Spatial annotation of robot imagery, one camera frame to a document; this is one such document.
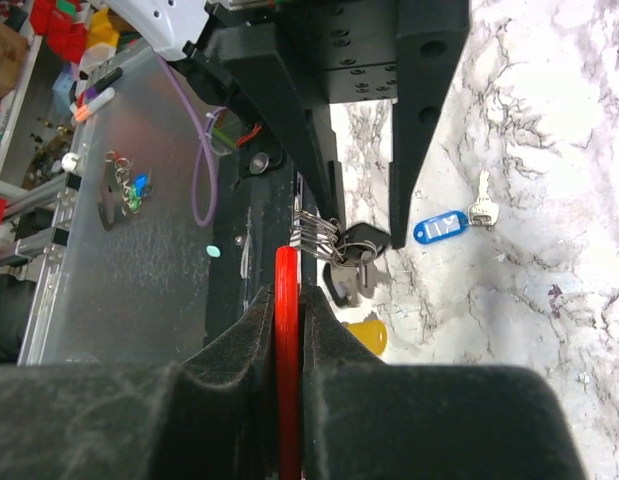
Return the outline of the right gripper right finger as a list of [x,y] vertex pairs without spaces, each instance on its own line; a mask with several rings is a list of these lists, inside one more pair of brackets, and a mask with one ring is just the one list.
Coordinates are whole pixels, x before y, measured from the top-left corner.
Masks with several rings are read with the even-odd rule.
[[548,383],[514,365],[389,365],[306,286],[303,471],[309,479],[582,479]]

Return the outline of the red black key holder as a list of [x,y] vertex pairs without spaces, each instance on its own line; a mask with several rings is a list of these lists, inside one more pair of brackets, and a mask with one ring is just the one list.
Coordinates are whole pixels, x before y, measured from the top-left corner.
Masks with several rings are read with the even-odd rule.
[[283,246],[276,252],[274,293],[279,478],[300,479],[299,282],[294,247]]

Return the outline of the bunch of silver keys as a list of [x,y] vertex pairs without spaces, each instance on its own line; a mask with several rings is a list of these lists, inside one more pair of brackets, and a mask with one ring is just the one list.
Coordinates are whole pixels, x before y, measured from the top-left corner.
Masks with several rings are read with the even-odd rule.
[[[497,221],[499,208],[489,196],[489,177],[488,171],[480,171],[476,199],[461,211],[468,217],[467,229]],[[366,351],[389,363],[436,363],[439,359],[430,344],[446,324],[454,326],[459,341],[474,345],[452,305],[469,279],[472,265],[467,255],[444,253],[438,242],[416,241],[415,254],[400,253],[396,265],[380,270],[376,263],[390,248],[387,232],[367,223],[344,229],[335,220],[306,211],[296,215],[292,238],[302,252],[323,261],[323,282],[338,307],[355,308],[361,297],[371,298],[378,285],[386,286],[385,317],[370,314],[345,326]]]

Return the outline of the blue key tag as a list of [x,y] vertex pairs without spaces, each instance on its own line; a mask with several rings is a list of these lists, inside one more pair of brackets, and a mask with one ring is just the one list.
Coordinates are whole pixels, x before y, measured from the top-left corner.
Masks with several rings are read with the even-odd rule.
[[468,227],[467,215],[452,210],[418,222],[414,227],[413,237],[419,244],[428,245],[458,236]]

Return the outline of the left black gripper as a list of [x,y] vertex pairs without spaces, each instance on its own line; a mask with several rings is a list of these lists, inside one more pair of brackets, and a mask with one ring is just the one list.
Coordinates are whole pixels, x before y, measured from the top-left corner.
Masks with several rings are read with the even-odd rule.
[[206,55],[258,110],[326,219],[345,219],[328,103],[397,97],[389,226],[392,247],[402,249],[411,197],[469,34],[470,3],[208,1],[205,10],[213,32]]

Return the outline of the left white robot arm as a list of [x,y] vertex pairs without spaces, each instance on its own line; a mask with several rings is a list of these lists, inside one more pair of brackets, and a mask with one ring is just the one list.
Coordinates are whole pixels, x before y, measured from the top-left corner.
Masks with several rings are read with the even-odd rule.
[[206,103],[262,124],[326,218],[344,216],[329,108],[392,104],[389,232],[411,197],[471,27],[467,1],[114,1]]

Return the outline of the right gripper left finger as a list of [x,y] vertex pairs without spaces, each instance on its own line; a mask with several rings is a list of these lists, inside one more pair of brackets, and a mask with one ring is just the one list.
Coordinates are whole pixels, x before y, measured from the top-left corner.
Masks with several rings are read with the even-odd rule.
[[0,367],[0,479],[263,479],[274,295],[185,362]]

